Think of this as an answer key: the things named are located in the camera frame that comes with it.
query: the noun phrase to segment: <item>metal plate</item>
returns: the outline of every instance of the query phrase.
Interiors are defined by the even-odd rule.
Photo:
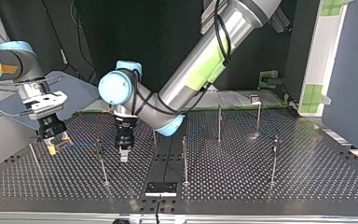
[[[50,156],[43,144],[34,144],[39,163],[35,162],[30,150],[4,161],[8,167],[0,173],[0,200],[33,204],[35,201],[111,203],[112,200],[119,200],[120,204],[134,204],[142,197],[155,155],[151,128],[138,123],[131,159],[125,163],[119,161],[118,150],[114,149],[116,128],[112,115],[82,114],[71,119],[67,128],[74,145],[56,156]],[[103,184],[102,166],[95,154],[97,138],[102,141],[103,159],[110,182],[108,187]],[[36,205],[34,209],[45,210],[45,207]]]
[[[358,214],[358,160],[311,121],[290,109],[266,109],[253,139],[257,111],[222,111],[222,117],[219,144],[217,111],[188,116],[190,186],[182,186],[181,212]],[[271,186],[276,133],[282,149]]]
[[[218,112],[192,112],[173,138],[158,141],[157,154],[152,130],[140,122],[128,163],[113,150],[110,115],[74,117],[68,123],[72,148],[50,157],[35,146],[40,168],[29,151],[0,165],[0,211],[358,217],[358,160],[312,122],[291,109],[265,109],[260,135],[252,139],[256,111],[224,110],[222,116],[220,144]],[[282,149],[272,188],[277,132]],[[177,159],[184,135],[188,187]],[[93,151],[98,137],[106,149],[109,188]],[[177,182],[177,196],[146,198],[146,183],[153,181]]]

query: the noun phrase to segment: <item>black cable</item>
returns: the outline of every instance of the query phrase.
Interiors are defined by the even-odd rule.
[[[143,95],[139,92],[138,88],[135,87],[135,83],[133,83],[135,80],[135,73],[134,72],[131,72],[133,74],[133,76],[131,76],[131,85],[133,86],[133,88],[135,89],[135,94],[137,94],[141,100],[146,103],[148,106],[150,106],[151,108],[157,110],[158,112],[162,113],[162,114],[166,114],[166,115],[184,115],[186,114],[188,111],[192,110],[194,107],[197,106],[197,104],[200,102],[200,100],[202,99],[202,97],[205,95],[205,93],[208,91],[208,88],[212,85],[212,83],[208,83],[207,87],[205,88],[205,90],[202,92],[202,95],[199,97],[199,99],[189,108],[187,109],[186,111],[181,111],[181,112],[176,112],[176,113],[173,113],[173,112],[167,112],[165,110],[162,110],[158,107],[155,107],[154,105],[151,105],[149,102],[146,101],[146,99],[143,97]]]
[[[157,203],[157,209],[156,209],[156,223],[159,224],[159,218],[158,218],[158,210],[159,210],[159,203],[161,202],[161,195],[158,197],[158,203]]]
[[[290,92],[287,90],[286,85],[284,85],[283,78],[281,78],[281,82],[282,82],[282,85],[283,85],[284,90],[285,90],[286,93],[289,95],[289,97],[292,99],[293,104],[295,104],[295,106],[298,108],[298,104],[296,103],[295,98],[293,98],[292,94],[290,94]]]
[[[76,13],[76,21],[77,24],[79,24],[79,16],[77,13]],[[88,63],[89,66],[91,66],[94,69],[94,65],[86,58],[86,55],[84,55],[83,49],[81,47],[80,28],[78,25],[76,26],[76,31],[77,31],[77,43],[79,45],[80,54],[83,57],[84,61],[86,61],[86,63]]]
[[[227,66],[229,63],[231,63],[231,38],[229,37],[228,30],[226,29],[225,23],[223,22],[223,19],[220,15],[217,15],[217,19],[220,22],[220,25],[222,26],[223,32],[225,32],[226,41],[227,41],[227,61],[225,66]]]
[[[95,69],[92,69],[91,73],[89,74],[89,78],[87,79],[88,83],[91,83],[94,80],[93,78],[94,73],[95,73]]]
[[[134,76],[135,76],[135,83],[134,83],[134,84],[135,84],[135,89],[138,90],[138,80],[139,80],[139,78],[140,78],[140,73],[139,73],[138,70],[134,69],[134,70],[132,71],[132,74],[134,74]],[[135,107],[136,107],[136,95],[133,94],[132,107],[131,107],[131,114],[132,114],[132,115],[135,114]]]
[[[51,20],[51,17],[50,17],[50,14],[48,13],[48,8],[46,7],[46,4],[45,4],[45,1],[44,0],[41,0],[42,2],[42,6],[43,6],[43,9],[45,10],[46,12],[46,15],[48,16],[48,22],[50,23],[50,26],[51,26],[51,29],[53,30],[53,33],[54,35],[56,36],[57,38],[57,42],[58,42],[58,45],[60,46],[60,49],[62,51],[62,54],[63,54],[63,57],[65,57],[65,60],[66,60],[66,65],[63,69],[61,69],[60,71],[64,71],[65,69],[67,69],[68,67],[71,67],[75,72],[76,74],[79,76],[80,79],[82,79],[79,71],[77,69],[75,69],[71,63],[69,63],[69,58],[67,57],[65,51],[63,50],[63,46],[62,46],[62,42],[60,40],[60,38],[58,37],[58,33],[57,33],[57,30],[53,24],[53,21]]]
[[[228,31],[226,29],[225,23],[223,22],[223,19],[218,14],[219,6],[220,6],[220,0],[216,0],[216,4],[214,6],[214,14],[213,14],[213,16],[214,16],[214,31],[216,32],[217,43],[219,44],[220,51],[222,52],[223,58],[225,59],[223,61],[223,65],[227,66],[231,61],[231,39],[229,37]],[[222,26],[222,29],[226,35],[227,51],[225,50],[225,47],[222,42],[222,38],[220,37],[219,23]]]
[[[170,106],[168,106],[167,104],[165,104],[165,102],[161,99],[161,97],[159,96],[159,93],[157,93],[157,98],[159,100],[159,102],[165,107],[167,108],[168,110],[171,110],[171,112],[173,113],[177,113],[176,110],[172,109]]]

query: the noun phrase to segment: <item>green tape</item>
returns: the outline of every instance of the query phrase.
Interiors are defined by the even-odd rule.
[[[343,0],[324,0],[320,15],[325,17],[338,16],[343,4]]]
[[[301,103],[301,113],[317,113],[322,102],[323,85],[307,84]]]
[[[225,49],[227,49],[227,41],[222,39],[222,42]],[[190,68],[191,76],[186,85],[190,89],[198,91],[205,82],[213,83],[225,69],[223,61],[224,57],[215,37],[203,51],[203,54],[194,62],[195,65]]]

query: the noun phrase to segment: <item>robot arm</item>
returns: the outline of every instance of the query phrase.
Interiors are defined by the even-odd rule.
[[[162,135],[174,134],[183,121],[180,111],[225,69],[221,48],[227,49],[230,42],[231,50],[235,50],[248,34],[268,21],[280,2],[228,0],[220,14],[226,27],[226,30],[218,28],[222,41],[218,41],[211,27],[159,93],[153,94],[141,83],[134,83],[134,77],[142,70],[140,64],[118,62],[116,70],[100,81],[102,98],[111,105],[123,105],[128,111],[135,111],[135,116]]]
[[[39,135],[51,155],[71,143],[65,124],[57,118],[67,96],[51,92],[31,46],[22,41],[0,45],[0,81],[13,80],[30,119],[39,122]]]

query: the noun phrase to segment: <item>silver arm segment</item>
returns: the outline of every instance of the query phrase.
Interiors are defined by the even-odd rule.
[[[254,28],[262,27],[280,2],[228,0],[220,16],[230,37],[231,49],[235,50]],[[221,28],[219,34],[226,48],[226,36]],[[99,85],[100,94],[107,103],[120,104],[128,110],[135,104],[139,119],[159,133],[169,136],[175,133],[183,120],[182,115],[172,111],[183,109],[206,83],[213,83],[225,69],[223,61],[216,32],[211,27],[158,93],[159,97],[150,93],[141,83],[137,83],[137,90],[134,90],[131,70],[135,63],[132,62],[120,62],[116,71],[103,77]]]

